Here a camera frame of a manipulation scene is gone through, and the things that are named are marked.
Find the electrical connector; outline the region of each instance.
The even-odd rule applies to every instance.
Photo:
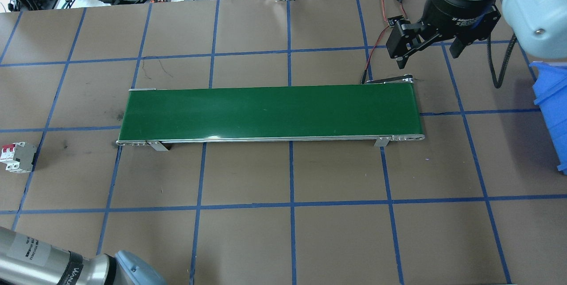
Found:
[[[6,164],[6,171],[29,173],[34,168],[34,155],[37,148],[26,142],[16,142],[2,146],[0,162]]]
[[[393,27],[396,25],[396,23],[400,20],[402,20],[404,17],[403,16],[395,16],[395,17],[390,17],[388,18],[388,26]]]

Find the green conveyor belt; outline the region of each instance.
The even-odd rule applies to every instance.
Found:
[[[130,91],[118,144],[421,140],[412,83]]]

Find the blue plastic bin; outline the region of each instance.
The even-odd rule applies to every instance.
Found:
[[[531,63],[539,75],[533,85],[535,103],[539,105],[555,151],[561,164],[557,170],[567,175],[567,62]]]

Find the blue tape grid line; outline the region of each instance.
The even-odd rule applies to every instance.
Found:
[[[287,86],[292,86],[291,74],[291,3],[287,0]],[[293,166],[293,142],[289,142],[289,213],[290,213],[290,241],[291,241],[291,283],[297,285],[297,268],[295,255],[295,183]]]
[[[366,54],[366,60],[368,61],[369,58],[369,52],[368,52],[368,40],[366,38],[366,27],[364,26],[364,17],[362,16],[362,7],[360,5],[360,0],[356,0],[356,5],[358,8],[358,16],[360,17],[360,26],[362,28],[362,39],[364,40],[364,51]],[[368,80],[374,80],[374,77],[372,76],[372,66],[369,64],[368,65]]]
[[[207,143],[203,144],[201,152],[201,170],[199,172],[199,189],[197,191],[197,206],[194,207],[195,211],[195,227],[193,230],[193,247],[191,250],[191,265],[189,274],[189,284],[195,283],[195,265],[197,264],[197,241],[199,237],[199,223],[201,221],[201,202],[203,198],[203,181],[205,178],[205,157],[207,154]]]
[[[8,52],[8,47],[12,42],[12,38],[14,38],[14,34],[16,33],[16,28],[20,24],[20,19],[22,18],[23,11],[20,11],[18,18],[16,19],[16,23],[14,24],[14,28],[12,28],[12,33],[10,33],[10,37],[8,37],[8,41],[6,42],[6,46],[4,47],[4,51],[2,51],[2,56],[0,57],[0,62],[4,61],[4,57],[6,57],[6,52]]]
[[[396,265],[397,265],[397,276],[400,280],[400,284],[404,285],[404,273],[401,267],[401,256],[400,256],[400,247],[397,241],[397,229],[396,229],[396,217],[393,211],[393,200],[392,200],[392,192],[389,186],[389,177],[388,177],[388,165],[386,162],[386,154],[384,148],[380,148],[380,155],[382,159],[382,170],[384,171],[384,183],[386,188],[386,196],[388,198],[388,210],[390,216],[390,225],[392,226],[392,239],[393,239],[393,250],[396,255]]]
[[[291,87],[291,4],[286,1],[287,22],[287,86]]]
[[[213,87],[213,77],[214,77],[214,57],[215,49],[217,47],[217,29],[218,29],[218,14],[221,2],[217,0],[217,6],[215,8],[214,15],[214,28],[213,28],[213,45],[211,47],[211,67],[209,73],[209,89]],[[201,221],[201,203],[203,198],[203,182],[205,178],[205,159],[207,155],[207,143],[203,144],[201,152],[201,170],[199,172],[199,188],[197,191],[197,206],[195,206],[195,226],[193,229],[193,246],[191,249],[191,265],[189,274],[189,284],[193,285],[195,283],[195,266],[197,265],[197,242],[199,237],[199,224]]]
[[[103,210],[105,216],[103,217],[103,225],[101,227],[101,235],[99,237],[99,243],[97,245],[97,255],[101,254],[103,250],[103,242],[105,241],[106,226],[108,223],[108,215],[110,213],[110,206],[112,204],[112,195],[114,194],[114,186],[116,185],[116,176],[118,174],[118,166],[120,164],[120,156],[122,154],[122,146],[118,147],[116,152],[116,160],[114,162],[114,169],[112,170],[112,179],[110,182],[110,188],[108,189],[108,198],[106,208]]]
[[[81,15],[81,21],[79,21],[79,25],[77,26],[77,32],[75,32],[75,38],[73,39],[73,44],[71,45],[71,49],[69,50],[67,61],[71,60],[71,56],[73,55],[73,51],[75,50],[75,45],[77,45],[77,39],[79,38],[81,27],[83,27],[83,22],[85,21],[86,14],[87,14],[87,8],[84,8],[83,14]],[[10,37],[14,35],[15,31],[16,31],[16,27],[14,27],[14,29],[12,30],[12,35]],[[37,164],[37,159],[39,158],[39,155],[41,153],[41,148],[43,147],[43,142],[45,141],[45,136],[47,135],[47,129],[49,128],[49,123],[51,122],[51,118],[53,117],[53,112],[55,111],[55,106],[57,105],[57,99],[59,99],[59,94],[61,93],[61,88],[63,87],[63,81],[65,80],[65,75],[67,75],[67,69],[69,69],[69,64],[65,65],[65,68],[63,69],[63,73],[61,73],[61,78],[59,79],[59,85],[57,86],[57,91],[55,92],[55,97],[53,98],[53,103],[51,104],[51,109],[49,110],[49,115],[47,117],[47,121],[45,122],[45,127],[43,129],[43,133],[41,134],[39,145],[37,146],[37,152],[34,155],[34,162],[33,162],[34,167],[26,181],[26,187],[24,188],[24,192],[22,193],[20,206],[18,207],[18,212],[16,213],[16,217],[14,218],[14,222],[12,223],[12,230],[16,230],[16,227],[18,226],[18,221],[20,219],[20,215],[22,214],[22,208],[24,207],[24,203],[26,202],[26,197],[28,195],[32,180],[34,178],[35,164]]]
[[[508,44],[508,40],[495,40],[493,44]],[[440,47],[441,43],[434,43],[431,47]],[[348,50],[371,50],[374,45],[369,46],[354,46],[354,47],[319,47],[309,49],[282,49],[282,50],[269,50],[269,51],[244,51],[244,52],[225,52],[214,53],[215,57],[227,55],[271,55],[274,53],[298,53],[298,52],[324,52],[324,51],[348,51]],[[385,45],[378,45],[377,49],[385,49]],[[197,57],[212,57],[212,53],[199,53],[196,55],[147,55],[142,57],[143,60],[158,60],[158,59],[182,59],[182,58],[197,58]],[[19,66],[43,66],[43,65],[62,65],[62,64],[77,64],[77,63],[96,63],[96,62],[116,62],[116,61],[136,61],[138,57],[128,58],[115,58],[115,59],[92,59],[92,60],[70,60],[70,61],[51,61],[51,62],[28,62],[28,63],[4,63],[0,67],[19,67]]]
[[[451,77],[451,82],[453,84],[453,88],[455,90],[455,95],[457,97],[457,101],[459,103],[459,109],[462,115],[462,122],[464,124],[464,128],[466,131],[466,137],[468,138],[468,142],[470,145],[470,151],[472,152],[472,157],[474,160],[474,165],[476,167],[476,172],[478,174],[478,181],[480,183],[480,188],[482,189],[482,196],[484,196],[484,202],[486,204],[486,210],[488,211],[488,217],[490,219],[490,225],[492,225],[492,232],[494,234],[494,240],[496,241],[496,247],[498,248],[498,255],[500,256],[500,261],[502,263],[502,269],[504,270],[504,276],[506,277],[506,281],[511,284],[512,279],[510,277],[510,271],[508,270],[508,265],[506,264],[506,258],[504,257],[504,250],[502,249],[502,244],[500,243],[500,236],[498,235],[498,229],[496,227],[496,221],[494,220],[494,214],[492,213],[492,206],[490,205],[490,199],[488,198],[488,192],[486,191],[486,186],[484,184],[484,178],[482,177],[482,170],[480,169],[480,162],[478,161],[478,156],[476,154],[476,149],[474,147],[474,142],[472,139],[472,134],[470,133],[470,128],[468,126],[468,121],[466,119],[466,114],[464,113],[464,108],[462,107],[462,101],[459,94],[459,87],[457,86],[455,75],[453,74],[453,70],[451,67],[451,63],[449,61],[449,57],[447,55],[447,50],[445,48],[445,44],[441,42],[443,46],[441,49],[443,50],[443,56],[445,57],[445,62],[447,63],[447,69],[449,75]]]
[[[528,66],[528,70],[530,71],[530,75],[532,76],[533,81],[537,81],[537,77],[535,76],[535,72],[533,72],[533,68],[530,67],[530,59],[528,59],[528,55],[526,54],[526,52],[524,51],[524,49],[522,48],[522,46],[520,46],[520,51],[522,52],[522,56],[524,57],[524,60],[526,61],[526,65]]]
[[[146,44],[146,35],[148,34],[148,26],[150,26],[150,16],[151,7],[153,4],[148,6],[148,14],[146,15],[146,24],[144,25],[144,32],[142,33],[142,41],[140,41],[140,50],[138,51],[138,57],[136,57],[136,69],[134,69],[134,77],[132,78],[131,89],[136,87],[136,81],[138,80],[138,71],[140,70],[140,62],[142,61],[142,53],[144,52],[144,45]]]
[[[545,195],[509,195],[489,196],[491,202],[500,201],[525,201],[525,200],[562,200],[567,199],[567,194],[545,194]],[[324,202],[294,202],[294,207],[320,207],[320,206],[364,206],[364,205],[387,205],[387,204],[427,204],[427,203],[466,203],[484,202],[484,196],[472,198],[439,198],[439,199],[393,199],[388,200],[355,200],[355,201],[324,201]],[[165,211],[194,211],[198,206],[165,206],[165,207],[121,207],[110,208],[110,213],[126,212],[165,212]],[[247,204],[218,204],[201,205],[200,210],[231,210],[236,208],[285,208],[291,207],[290,202],[284,203],[247,203]],[[66,208],[52,210],[22,210],[22,214],[72,214],[72,213],[105,213],[106,208]],[[0,215],[14,215],[14,211],[0,211]]]
[[[290,238],[291,238],[291,283],[297,285],[297,264],[295,254],[295,183],[293,165],[293,142],[289,142],[289,200],[290,200]]]
[[[138,79],[138,71],[140,69],[140,62],[142,61],[142,53],[144,52],[144,45],[146,43],[146,35],[148,34],[148,26],[150,26],[151,17],[151,7],[152,4],[148,6],[148,14],[146,15],[146,24],[144,25],[144,32],[142,33],[142,41],[140,41],[140,50],[138,51],[138,57],[136,59],[136,69],[134,70],[134,76],[132,77],[132,89],[136,86],[136,80]],[[99,237],[99,243],[97,246],[97,255],[101,254],[103,249],[103,243],[105,242],[105,233],[108,223],[108,216],[110,213],[110,208],[112,204],[112,195],[114,194],[114,186],[116,185],[116,176],[118,174],[118,168],[120,164],[120,156],[122,155],[122,146],[118,147],[116,152],[116,160],[114,163],[114,170],[112,171],[112,179],[110,188],[108,189],[107,205],[105,208],[105,216],[103,217],[103,225],[101,227],[101,236]]]
[[[220,0],[217,0],[217,6],[215,8],[214,14],[214,28],[213,28],[213,46],[211,47],[211,68],[209,71],[209,89],[213,87],[213,71],[214,71],[214,57],[217,48],[217,28],[218,28],[218,10],[220,6]]]

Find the white label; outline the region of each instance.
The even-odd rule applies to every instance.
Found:
[[[40,242],[35,238],[22,234],[16,234],[16,238],[14,238],[14,242],[6,256],[38,266],[45,266],[49,253],[51,253],[51,245],[48,243]]]

